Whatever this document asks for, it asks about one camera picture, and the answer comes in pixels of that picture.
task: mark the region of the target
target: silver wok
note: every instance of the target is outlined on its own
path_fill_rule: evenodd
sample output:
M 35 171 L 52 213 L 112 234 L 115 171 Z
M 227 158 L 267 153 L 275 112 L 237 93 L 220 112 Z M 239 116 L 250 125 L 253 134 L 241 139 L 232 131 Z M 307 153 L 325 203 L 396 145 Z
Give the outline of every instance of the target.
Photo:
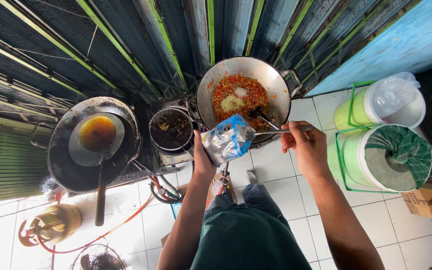
M 276 95 L 274 99 L 269 98 L 270 109 L 267 114 L 269 119 L 274 117 L 276 126 L 281 126 L 286 122 L 290 115 L 291 97 L 303 87 L 294 70 L 284 70 L 279 73 L 270 64 L 250 57 L 234 57 L 222 60 L 213 65 L 202 77 L 196 93 L 196 100 L 190 99 L 186 103 L 191 120 L 205 125 L 208 129 L 212 129 L 218 124 L 211 104 L 213 98 L 211 94 L 218 80 L 225 76 L 225 72 L 227 72 L 227 76 L 242 73 L 243 76 L 257 79 L 269 91 L 270 97 Z M 289 74 L 292 74 L 297 82 L 297 86 L 293 89 L 288 89 L 284 80 L 284 77 Z M 259 135 L 251 144 L 261 143 L 273 136 L 274 134 Z

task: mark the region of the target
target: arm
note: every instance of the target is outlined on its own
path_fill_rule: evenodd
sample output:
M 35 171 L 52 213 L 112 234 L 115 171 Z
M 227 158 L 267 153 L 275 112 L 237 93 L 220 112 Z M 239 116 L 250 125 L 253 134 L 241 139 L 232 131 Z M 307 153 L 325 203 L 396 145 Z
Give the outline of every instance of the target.
M 282 150 L 294 149 L 297 165 L 308 180 L 321 214 L 329 249 L 339 269 L 384 269 L 383 262 L 343 192 L 327 162 L 326 135 L 313 129 L 303 132 L 305 121 L 291 121 L 281 128 L 291 133 L 281 137 Z
M 199 246 L 209 184 L 216 167 L 206 155 L 201 134 L 194 131 L 194 172 L 181 210 L 159 257 L 159 270 L 188 269 Z

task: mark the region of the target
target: blue wall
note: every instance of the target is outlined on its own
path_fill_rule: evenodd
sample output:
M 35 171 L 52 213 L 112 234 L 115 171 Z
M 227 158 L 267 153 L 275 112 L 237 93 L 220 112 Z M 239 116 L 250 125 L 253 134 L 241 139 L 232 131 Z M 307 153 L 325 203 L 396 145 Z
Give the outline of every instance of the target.
M 353 82 L 378 80 L 432 67 L 432 0 L 423 0 L 331 75 L 307 97 L 350 88 Z

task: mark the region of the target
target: hand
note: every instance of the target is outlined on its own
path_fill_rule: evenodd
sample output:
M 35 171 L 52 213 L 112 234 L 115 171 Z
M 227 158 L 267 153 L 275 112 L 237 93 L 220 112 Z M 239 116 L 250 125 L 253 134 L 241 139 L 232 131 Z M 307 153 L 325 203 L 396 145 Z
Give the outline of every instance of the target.
M 201 142 L 201 133 L 194 130 L 194 173 L 198 175 L 201 181 L 213 180 L 216 174 L 216 166 L 209 160 Z
M 304 132 L 301 128 L 303 125 L 309 125 L 309 123 L 291 121 L 281 126 L 282 129 L 289 128 L 291 131 L 291 133 L 282 133 L 283 153 L 286 153 L 288 149 L 296 152 L 297 166 L 308 180 L 321 177 L 332 178 L 327 160 L 326 135 L 316 128 Z

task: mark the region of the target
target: frying oil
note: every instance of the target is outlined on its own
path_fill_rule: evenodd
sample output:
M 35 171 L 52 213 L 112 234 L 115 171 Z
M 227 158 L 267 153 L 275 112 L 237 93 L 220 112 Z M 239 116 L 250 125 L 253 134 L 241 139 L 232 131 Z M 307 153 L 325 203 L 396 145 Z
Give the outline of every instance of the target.
M 106 116 L 95 116 L 81 127 L 79 141 L 81 145 L 92 152 L 101 152 L 111 146 L 116 138 L 116 126 Z

